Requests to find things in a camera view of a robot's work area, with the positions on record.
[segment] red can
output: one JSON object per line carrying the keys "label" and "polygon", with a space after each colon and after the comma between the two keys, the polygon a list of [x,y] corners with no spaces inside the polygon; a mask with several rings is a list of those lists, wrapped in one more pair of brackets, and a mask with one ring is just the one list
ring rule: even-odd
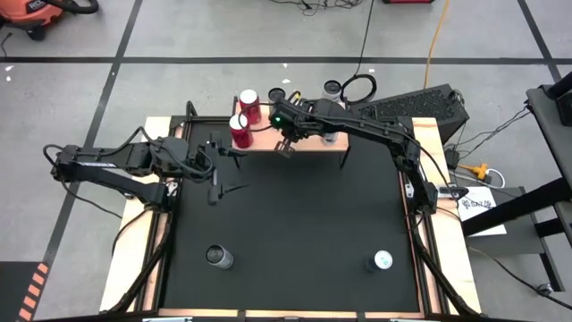
{"label": "red can", "polygon": [[252,132],[248,130],[250,128],[250,121],[245,115],[236,114],[231,117],[229,126],[231,128],[232,139],[237,147],[248,148],[252,145],[254,139],[252,138]]}
{"label": "red can", "polygon": [[258,94],[252,89],[243,90],[240,93],[240,109],[247,109],[244,114],[248,118],[250,124],[260,122],[262,115],[260,114],[260,99]]}

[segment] cable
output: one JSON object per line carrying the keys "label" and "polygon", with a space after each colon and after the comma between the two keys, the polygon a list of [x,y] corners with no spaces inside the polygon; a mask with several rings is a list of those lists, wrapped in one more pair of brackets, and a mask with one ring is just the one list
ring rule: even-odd
{"label": "cable", "polygon": [[437,30],[433,35],[433,41],[431,42],[431,46],[429,47],[429,56],[427,56],[427,64],[425,65],[425,80],[423,81],[423,89],[427,87],[427,82],[429,80],[429,65],[431,65],[431,57],[433,56],[433,49],[435,48],[435,43],[437,42],[437,37],[439,36],[439,31],[441,30],[441,25],[443,24],[443,20],[447,13],[447,9],[449,9],[449,2],[450,0],[447,0],[445,6],[443,7],[441,18],[439,18],[439,23],[437,24]]}
{"label": "cable", "polygon": [[408,229],[408,233],[411,233],[414,230],[416,230],[417,227],[419,227],[419,225],[425,220],[425,214],[418,214],[418,215],[420,215],[419,220],[417,220],[417,222],[415,223],[415,225],[413,227]]}
{"label": "cable", "polygon": [[458,215],[456,215],[454,212],[447,210],[445,208],[441,208],[441,207],[437,207],[437,209],[439,209],[440,211],[444,211],[445,214],[447,214],[449,216],[455,217],[455,219],[457,219],[460,223],[462,223],[461,218]]}
{"label": "cable", "polygon": [[97,208],[97,209],[99,209],[99,210],[101,210],[101,211],[103,211],[103,212],[106,212],[107,214],[116,216],[116,217],[118,217],[118,218],[120,218],[120,219],[122,218],[121,216],[115,214],[113,211],[107,210],[107,209],[105,209],[105,208],[99,206],[97,203],[95,203],[95,202],[93,202],[93,201],[91,201],[91,200],[87,200],[87,199],[85,199],[85,198],[82,198],[82,197],[78,196],[75,192],[71,191],[70,188],[68,188],[68,186],[65,185],[65,182],[61,181],[61,183],[62,183],[63,188],[64,188],[66,191],[68,191],[69,194],[71,194],[73,197],[75,197],[75,199],[79,199],[79,200],[81,200],[81,201],[83,201],[83,202],[87,202],[89,205],[91,205],[91,206],[93,206],[93,207],[95,207],[95,208]]}
{"label": "cable", "polygon": [[567,304],[567,303],[565,303],[565,302],[563,302],[563,301],[560,301],[560,300],[558,300],[558,299],[556,299],[556,298],[551,297],[551,296],[548,295],[548,294],[544,294],[544,293],[538,291],[538,290],[536,289],[536,287],[532,286],[532,285],[531,285],[530,283],[528,283],[527,281],[525,281],[525,280],[523,280],[522,278],[518,277],[516,274],[512,273],[512,272],[511,272],[507,267],[505,267],[504,264],[502,264],[498,259],[489,256],[488,254],[486,254],[486,253],[485,253],[484,251],[482,251],[482,250],[474,249],[474,248],[472,248],[472,247],[468,247],[468,249],[471,250],[471,251],[474,251],[474,252],[476,252],[476,253],[479,253],[479,254],[481,254],[481,255],[487,257],[488,259],[494,261],[495,263],[497,263],[497,265],[500,266],[500,268],[502,268],[505,272],[507,272],[507,274],[509,274],[512,278],[514,278],[515,280],[517,280],[518,282],[520,282],[522,285],[524,285],[524,286],[528,287],[529,289],[533,290],[536,294],[538,294],[538,295],[542,296],[543,298],[546,298],[546,299],[548,299],[548,300],[550,300],[550,301],[553,301],[554,303],[556,303],[556,304],[558,304],[558,305],[560,305],[560,306],[562,306],[562,307],[564,307],[564,308],[566,308],[566,309],[572,310],[572,306],[571,306],[570,304]]}
{"label": "cable", "polygon": [[[367,94],[363,98],[360,98],[360,99],[355,100],[355,101],[347,100],[345,98],[345,95],[344,95],[346,88],[348,87],[348,85],[352,81],[359,80],[359,79],[369,80],[372,83],[372,89],[369,91],[369,94]],[[355,104],[361,104],[361,103],[369,102],[370,100],[372,100],[372,98],[374,98],[376,91],[377,91],[377,81],[375,80],[374,76],[372,76],[370,74],[353,75],[349,78],[349,80],[346,80],[346,82],[344,82],[343,85],[341,85],[340,97],[343,97],[343,100],[347,106],[352,106]]]}
{"label": "cable", "polygon": [[295,4],[298,9],[307,17],[314,16],[320,7],[324,9],[328,8],[341,8],[341,9],[352,9],[355,6],[360,5],[363,0],[335,0],[333,5],[328,4],[328,0],[323,0],[322,3],[318,1],[316,4],[309,4],[305,0],[300,1],[278,1],[278,0],[270,0],[276,4]]}
{"label": "cable", "polygon": [[119,238],[122,236],[122,233],[129,227],[131,226],[133,223],[135,223],[139,218],[143,217],[143,215],[145,215],[148,212],[148,209],[143,209],[143,211],[141,211],[140,214],[134,216],[129,222],[127,222],[127,224],[125,224],[122,229],[119,230],[119,232],[117,232],[117,234],[115,235],[114,238],[114,244],[111,248],[111,256],[114,255],[115,253],[115,245],[117,244],[117,242],[119,241]]}
{"label": "cable", "polygon": [[448,147],[453,147],[456,148],[460,145],[463,144],[467,144],[468,142],[471,142],[473,140],[475,140],[476,138],[480,137],[481,135],[485,135],[485,134],[489,134],[486,138],[484,138],[481,142],[479,142],[474,148],[472,148],[471,150],[469,150],[463,157],[460,157],[458,159],[458,161],[460,161],[461,159],[464,159],[466,157],[468,157],[470,154],[472,154],[473,152],[475,152],[475,150],[477,150],[478,148],[480,148],[487,140],[492,139],[495,135],[499,134],[501,131],[507,129],[511,124],[513,124],[514,122],[524,118],[525,116],[529,115],[530,112],[524,113],[526,111],[526,107],[523,108],[522,110],[518,111],[516,114],[514,114],[510,119],[508,119],[505,123],[499,125],[496,129],[494,129],[493,131],[485,131],[485,132],[481,132],[476,134],[473,138],[469,139],[469,140],[465,140],[462,142],[459,142],[458,144],[447,144],[445,145],[444,148],[448,148]]}
{"label": "cable", "polygon": [[[477,139],[478,137],[480,137],[481,135],[493,134],[493,133],[495,133],[496,131],[499,131],[500,128],[505,129],[507,125],[510,125],[509,123],[514,122],[515,119],[516,119],[518,116],[520,116],[521,113],[523,113],[523,112],[525,112],[525,111],[526,111],[526,107],[523,108],[522,110],[518,111],[516,114],[514,114],[514,115],[513,115],[510,119],[508,119],[505,123],[499,125],[495,130],[493,130],[493,131],[480,132],[480,133],[476,134],[473,138],[471,138],[471,139],[469,139],[469,140],[465,140],[465,141],[460,142],[460,143],[458,144],[458,146],[461,146],[461,145],[467,144],[468,142],[471,142],[471,141],[473,141],[473,140],[476,140],[476,139]],[[452,143],[450,143],[450,144],[447,144],[444,148],[451,147],[451,146],[455,146],[455,145],[452,144]]]}
{"label": "cable", "polygon": [[361,67],[361,61],[364,58],[364,50],[366,49],[366,42],[367,42],[367,33],[369,32],[369,23],[372,20],[372,11],[374,10],[374,0],[372,0],[371,5],[369,6],[369,14],[367,15],[367,25],[366,25],[366,34],[364,35],[364,42],[361,46],[361,53],[359,54],[359,62],[357,63],[356,72],[354,72],[354,77],[358,75],[359,67]]}
{"label": "cable", "polygon": [[135,139],[135,137],[137,136],[137,134],[140,131],[144,131],[145,128],[143,126],[139,126],[137,128],[137,130],[135,130],[128,139],[125,140],[125,142],[123,142],[119,148],[113,148],[110,151],[107,152],[101,152],[101,153],[93,153],[93,152],[77,152],[78,156],[94,156],[94,157],[109,157],[112,156],[116,153],[121,152],[125,147],[127,147],[132,141],[133,139]]}
{"label": "cable", "polygon": [[487,182],[483,182],[483,181],[478,180],[478,179],[476,179],[476,178],[471,178],[471,177],[468,176],[468,175],[457,174],[457,173],[456,173],[455,171],[453,171],[453,170],[449,170],[449,173],[450,173],[450,174],[453,174],[453,175],[455,176],[455,178],[461,178],[461,179],[465,179],[465,180],[470,180],[470,181],[472,181],[472,182],[476,182],[476,183],[482,184],[483,186],[486,186],[486,187],[489,187],[489,188],[503,189],[503,188],[505,187],[504,176],[503,176],[499,171],[494,170],[494,169],[489,169],[489,170],[486,171],[486,173],[488,174],[489,171],[492,171],[492,172],[496,173],[496,174],[500,177],[500,179],[502,180],[502,185],[501,185],[500,187],[495,186],[495,185],[492,185],[492,184],[487,183]]}
{"label": "cable", "polygon": [[44,153],[44,157],[46,157],[47,161],[49,161],[49,163],[50,163],[52,166],[55,166],[55,161],[52,159],[52,157],[50,157],[49,154],[47,154],[47,150],[48,150],[49,148],[57,148],[57,149],[59,149],[60,151],[63,151],[63,148],[60,147],[60,146],[58,146],[58,145],[55,145],[55,144],[47,144],[47,145],[44,146],[44,148],[42,149],[42,152]]}
{"label": "cable", "polygon": [[[467,122],[464,122],[463,128],[461,129],[461,133],[458,135],[457,144],[453,147],[453,154],[455,152],[457,152],[458,143],[461,141],[461,137],[463,136],[463,133],[465,132],[466,127],[467,127]],[[455,185],[457,185],[457,174],[455,172],[453,172],[453,178],[455,179]]]}
{"label": "cable", "polygon": [[502,130],[508,128],[511,124],[513,124],[514,122],[526,117],[527,115],[529,115],[530,112],[525,113],[520,115],[518,118],[514,119],[513,121],[511,121],[510,123],[508,123],[507,125],[503,126],[502,128],[498,129],[497,131],[495,131],[494,133],[491,133],[488,137],[486,137],[484,140],[482,140],[479,144],[477,144],[473,149],[471,149],[466,155],[464,155],[463,157],[460,157],[458,159],[458,161],[470,156],[473,152],[475,152],[475,150],[477,150],[478,148],[480,148],[487,140],[490,140],[492,138],[494,138],[495,135],[499,134]]}
{"label": "cable", "polygon": [[[292,97],[294,96],[294,94],[296,94],[296,93],[299,93],[299,92],[296,91],[296,92],[292,93],[292,95],[290,95],[290,97],[288,98],[288,100],[290,101],[291,98],[292,98]],[[249,105],[249,106],[246,106],[246,107],[242,108],[242,109],[240,110],[240,112],[239,112],[239,126],[242,128],[242,130],[246,130],[246,131],[249,131],[249,132],[260,132],[260,131],[266,131],[266,130],[271,129],[271,128],[272,128],[272,125],[268,125],[268,126],[262,128],[262,129],[255,129],[255,130],[249,129],[249,128],[247,128],[246,126],[244,126],[244,125],[240,122],[240,119],[242,118],[242,116],[243,116],[250,108],[254,108],[254,107],[258,107],[258,106],[273,106],[273,105],[274,105],[274,103],[253,103],[253,104],[251,104],[251,105]]]}
{"label": "cable", "polygon": [[8,40],[10,37],[12,36],[11,32],[8,32],[8,34],[6,35],[6,37],[4,37],[4,40],[2,40],[2,43],[0,43],[0,47],[2,48],[2,52],[4,53],[4,57],[7,57],[8,54],[6,53],[6,49],[4,48],[4,43],[6,42],[6,40]]}

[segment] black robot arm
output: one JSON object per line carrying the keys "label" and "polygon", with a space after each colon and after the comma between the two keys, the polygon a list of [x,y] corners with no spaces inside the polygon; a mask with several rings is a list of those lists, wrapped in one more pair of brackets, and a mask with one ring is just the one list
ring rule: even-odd
{"label": "black robot arm", "polygon": [[[147,142],[129,143],[139,131],[147,137]],[[47,154],[48,148],[60,149],[55,161]],[[215,132],[192,155],[187,141],[174,137],[151,140],[145,130],[139,127],[119,148],[80,148],[74,145],[60,148],[48,145],[44,147],[44,155],[52,163],[51,174],[57,181],[93,182],[134,196],[146,207],[169,211],[169,189],[164,182],[142,183],[107,169],[121,169],[138,177],[156,174],[160,178],[186,178],[196,183],[210,181],[207,202],[215,205],[229,191],[229,187],[225,189],[217,177],[217,158],[242,157],[244,154],[223,148],[222,140]]]}
{"label": "black robot arm", "polygon": [[410,180],[414,189],[412,209],[424,214],[434,214],[438,191],[428,182],[420,168],[421,148],[413,138],[413,123],[410,117],[386,117],[373,120],[346,110],[328,99],[308,100],[294,105],[279,99],[269,115],[270,124],[282,131],[284,140],[276,149],[289,155],[292,142],[310,135],[324,136],[338,131],[346,132],[386,145],[395,166]]}

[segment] black table surface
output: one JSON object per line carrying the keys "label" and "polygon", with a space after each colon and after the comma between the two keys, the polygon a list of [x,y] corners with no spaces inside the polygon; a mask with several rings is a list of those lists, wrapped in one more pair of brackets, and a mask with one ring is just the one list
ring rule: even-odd
{"label": "black table surface", "polygon": [[[227,125],[193,124],[191,147]],[[184,182],[173,252],[160,306],[168,309],[267,309],[418,312],[413,254],[397,171],[386,147],[351,138],[343,169],[336,153],[291,159],[253,152],[238,170],[221,158],[219,179],[250,186],[206,204],[206,184]],[[234,256],[210,266],[212,244]],[[369,273],[365,260],[387,250],[392,266]]]}

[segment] red vacuum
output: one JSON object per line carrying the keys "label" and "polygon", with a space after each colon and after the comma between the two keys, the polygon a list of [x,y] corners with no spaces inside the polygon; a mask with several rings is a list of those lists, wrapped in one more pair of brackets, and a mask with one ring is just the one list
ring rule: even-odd
{"label": "red vacuum", "polygon": [[36,41],[46,36],[46,26],[57,21],[64,12],[92,14],[99,10],[97,0],[81,6],[73,0],[0,0],[0,28],[24,30]]}

